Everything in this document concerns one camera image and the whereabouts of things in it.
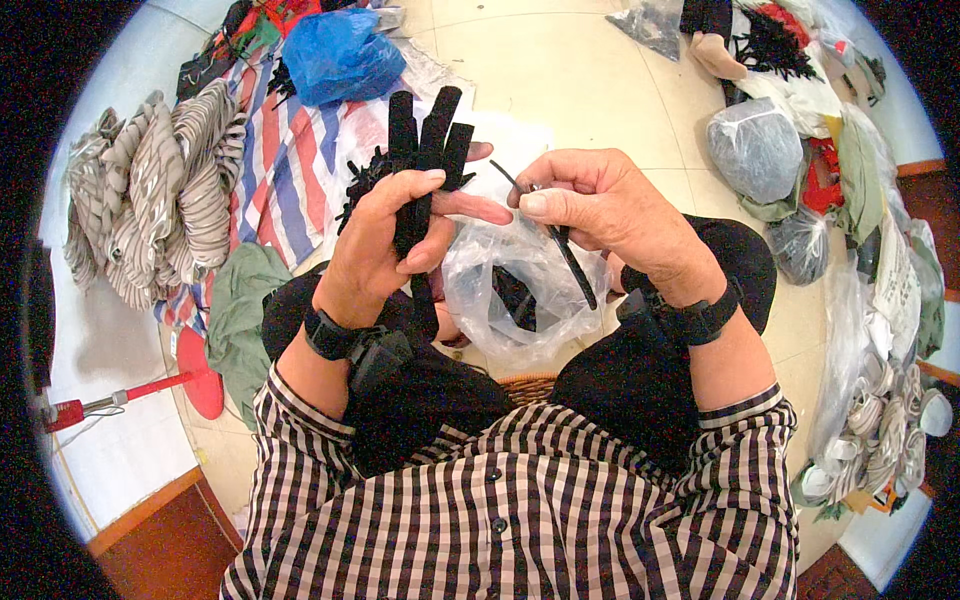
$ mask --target striped shirt sleeve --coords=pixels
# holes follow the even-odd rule
[[[310,406],[270,367],[253,399],[258,465],[243,552],[227,570],[221,597],[270,596],[288,554],[283,532],[362,479],[350,456],[354,429]]]
[[[796,415],[774,384],[733,406],[702,412],[704,429],[677,484],[684,507],[678,577],[696,597],[792,597],[797,521],[784,451]]]

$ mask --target black pants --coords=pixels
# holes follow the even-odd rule
[[[731,0],[684,0],[680,31],[685,34],[719,34],[725,43],[730,43],[732,24]]]
[[[766,243],[753,230],[722,219],[687,220],[744,292],[743,310],[758,332],[766,326],[777,271]],[[263,343],[271,360],[293,340],[324,265],[299,276],[264,299]],[[627,291],[652,287],[627,268]],[[361,396],[351,394],[344,422],[356,427],[354,456],[367,476],[399,467],[430,444],[441,424],[479,433],[514,407],[485,373],[447,358],[423,339],[413,321],[413,303],[391,296],[378,322],[403,329],[414,360]],[[646,450],[667,472],[680,474],[696,439],[697,408],[689,359],[667,351],[656,324],[637,315],[575,356],[560,373],[553,401],[587,417],[612,435]]]

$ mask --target hand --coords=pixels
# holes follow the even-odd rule
[[[510,206],[538,223],[575,228],[570,239],[586,250],[615,252],[647,274],[667,302],[689,306],[723,295],[727,282],[712,252],[622,152],[548,152],[516,180],[546,189],[522,196],[513,190]]]
[[[470,143],[468,160],[492,152],[491,144]],[[496,225],[513,221],[513,213],[491,200],[461,191],[438,191],[444,179],[443,169],[403,171],[380,180],[361,198],[314,292],[314,308],[325,310],[342,327],[372,326],[386,298],[410,275],[429,273],[443,262],[456,231],[445,215],[461,214]],[[433,192],[433,214],[426,236],[405,259],[397,261],[393,247],[396,212],[429,192]]]

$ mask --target tile floor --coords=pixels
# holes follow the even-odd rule
[[[733,218],[760,230],[761,223],[739,208],[706,151],[706,122],[724,106],[719,83],[687,58],[685,42],[683,58],[674,63],[639,47],[607,22],[603,15],[620,10],[621,2],[394,3],[407,8],[405,33],[476,83],[475,109],[509,112],[517,119],[547,125],[559,148],[620,148],[679,210]],[[178,3],[164,4],[173,8]],[[842,237],[833,242],[834,249],[842,251]],[[567,344],[553,370],[559,371],[577,352],[616,329],[613,306],[607,310],[603,330]],[[825,336],[823,281],[799,288],[781,278],[763,340],[800,416],[800,429],[787,451],[791,475],[806,460]],[[169,347],[169,337],[162,345]],[[493,377],[503,374],[474,347],[458,354],[489,368]],[[216,421],[204,420],[182,393],[178,407],[213,490],[228,513],[236,511],[247,503],[256,465],[249,432],[226,412]],[[839,537],[845,524],[815,527],[806,512],[801,521],[806,567]]]

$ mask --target wicker basket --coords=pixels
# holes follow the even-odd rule
[[[507,397],[517,406],[533,402],[543,402],[553,394],[553,384],[557,382],[555,372],[531,372],[512,377],[497,379],[497,383],[507,392]]]

